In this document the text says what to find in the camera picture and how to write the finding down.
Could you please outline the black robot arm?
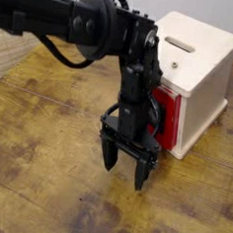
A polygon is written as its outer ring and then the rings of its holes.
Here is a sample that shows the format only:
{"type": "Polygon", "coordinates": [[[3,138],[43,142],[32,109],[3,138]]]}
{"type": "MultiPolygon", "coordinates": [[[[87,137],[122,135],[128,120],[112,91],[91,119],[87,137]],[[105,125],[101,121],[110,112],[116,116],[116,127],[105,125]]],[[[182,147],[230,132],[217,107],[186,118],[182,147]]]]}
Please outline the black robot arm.
{"type": "Polygon", "coordinates": [[[160,145],[148,126],[159,128],[161,110],[152,95],[161,85],[158,27],[131,10],[126,0],[0,0],[0,30],[35,35],[62,64],[90,66],[119,58],[117,102],[101,116],[104,164],[111,170],[119,150],[136,159],[139,191],[157,165],[160,145]]]}

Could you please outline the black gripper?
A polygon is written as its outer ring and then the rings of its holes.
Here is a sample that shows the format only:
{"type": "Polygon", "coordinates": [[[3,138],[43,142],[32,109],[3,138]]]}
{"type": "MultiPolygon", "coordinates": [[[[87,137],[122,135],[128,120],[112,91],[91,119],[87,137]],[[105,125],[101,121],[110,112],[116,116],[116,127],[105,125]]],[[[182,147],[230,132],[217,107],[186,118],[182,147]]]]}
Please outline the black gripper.
{"type": "Polygon", "coordinates": [[[127,114],[121,106],[108,116],[102,115],[101,121],[100,137],[105,167],[108,171],[114,167],[118,150],[132,156],[136,160],[134,188],[140,191],[158,162],[159,143],[149,132],[147,124],[139,126],[137,116],[127,114]]]}

